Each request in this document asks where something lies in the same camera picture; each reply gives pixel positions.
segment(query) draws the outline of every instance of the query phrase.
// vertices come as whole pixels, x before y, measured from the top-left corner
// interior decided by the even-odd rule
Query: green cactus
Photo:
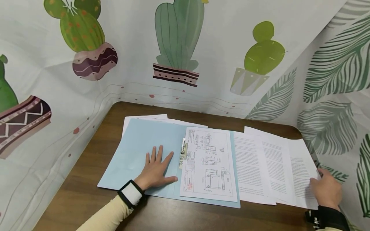
[[[206,0],[175,0],[162,3],[155,12],[155,31],[161,55],[158,64],[193,71],[191,60],[201,33]]]
[[[99,4],[100,9],[99,0],[85,1]],[[60,19],[62,36],[73,51],[93,51],[105,42],[103,29],[95,18],[99,16],[100,10],[97,10],[98,14],[94,12],[93,16],[84,9],[76,8],[71,4],[65,5],[62,0],[45,0],[44,7],[49,15]]]
[[[60,19],[60,30],[67,45],[75,52],[93,51],[105,42],[99,22],[85,10],[67,13]]]
[[[75,0],[74,6],[89,12],[95,19],[99,18],[101,12],[100,0]]]
[[[271,40],[273,36],[274,26],[269,21],[254,27],[253,37],[257,43],[245,55],[244,68],[247,71],[266,75],[283,60],[285,49],[280,43]]]
[[[5,80],[4,64],[8,63],[5,55],[0,55],[0,113],[18,105],[17,96]]]
[[[44,0],[44,7],[53,18],[62,18],[67,13],[67,8],[62,0]]]

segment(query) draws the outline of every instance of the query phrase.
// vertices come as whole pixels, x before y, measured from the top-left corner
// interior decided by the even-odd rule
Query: potted cactus print
[[[60,19],[60,30],[66,44],[76,52],[72,68],[80,78],[99,80],[116,66],[118,57],[113,46],[105,42],[98,22],[100,0],[44,0],[47,13]]]
[[[23,141],[50,123],[49,105],[35,96],[18,104],[5,79],[8,59],[0,55],[0,159],[7,158]]]
[[[256,25],[253,37],[256,44],[252,46],[244,59],[244,69],[237,68],[230,91],[237,95],[253,94],[269,77],[267,74],[275,69],[284,58],[285,49],[274,36],[274,26],[269,21]]]
[[[198,62],[192,60],[201,33],[204,4],[208,0],[175,0],[162,3],[155,12],[155,31],[161,55],[153,63],[154,76],[172,82],[197,86]]]

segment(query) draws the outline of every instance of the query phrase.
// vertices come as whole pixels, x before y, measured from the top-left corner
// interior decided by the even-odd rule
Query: paper sheet
[[[188,127],[180,196],[238,201],[230,132]]]
[[[311,193],[310,178],[318,180],[320,175],[303,139],[288,140],[288,143],[294,180],[295,205],[307,209],[317,209],[319,205]]]
[[[261,137],[273,195],[289,204],[296,204],[287,139],[250,127],[244,127],[244,133]]]
[[[151,117],[145,117],[145,118],[140,118],[140,119],[156,120],[156,121],[162,121],[162,122],[166,122],[166,123],[174,123],[174,124],[178,124],[178,125],[191,126],[191,127],[196,126],[196,127],[199,127],[199,128],[207,128],[208,127],[206,125],[181,121],[179,119],[162,119],[162,118],[151,118]]]
[[[261,138],[234,132],[234,145],[240,200],[276,205]]]
[[[282,152],[289,154],[290,179],[293,181],[291,187],[287,187],[287,190],[292,192],[292,199],[280,195],[276,197],[276,202],[301,208],[317,209],[317,201],[310,191],[310,178],[320,179],[320,175],[303,139],[289,140],[249,127],[244,128],[244,133],[258,135],[261,137],[264,146],[266,143],[273,143],[275,146],[279,146]]]
[[[122,131],[122,138],[123,135],[125,134],[125,131],[127,129],[128,124],[130,123],[130,120],[132,118],[150,118],[150,119],[167,119],[167,114],[161,114],[161,115],[147,115],[147,116],[126,116],[125,120],[123,122],[123,131]]]

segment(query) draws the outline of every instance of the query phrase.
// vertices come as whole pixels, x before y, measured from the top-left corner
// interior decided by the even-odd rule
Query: brown tabletop
[[[133,103],[116,103],[51,201],[34,230],[76,230],[117,194],[98,188],[121,140],[125,116],[168,114],[171,119],[243,132],[250,126],[289,139],[300,139],[291,126],[207,115]],[[148,197],[117,230],[313,230],[306,209],[241,201],[241,208]]]

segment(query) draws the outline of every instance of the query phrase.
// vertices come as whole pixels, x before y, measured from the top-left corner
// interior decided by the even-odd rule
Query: hand
[[[174,152],[165,158],[162,163],[162,152],[163,146],[159,146],[159,151],[157,157],[155,156],[156,147],[153,147],[152,156],[149,160],[149,153],[147,153],[145,159],[145,166],[140,175],[134,180],[134,182],[142,189],[146,190],[150,187],[159,187],[165,184],[170,184],[176,182],[178,179],[175,176],[164,177],[164,171],[166,170],[169,162],[174,155]]]
[[[317,203],[321,206],[336,209],[342,201],[342,185],[326,169],[318,169],[323,175],[321,180],[311,178],[311,191],[315,195]]]

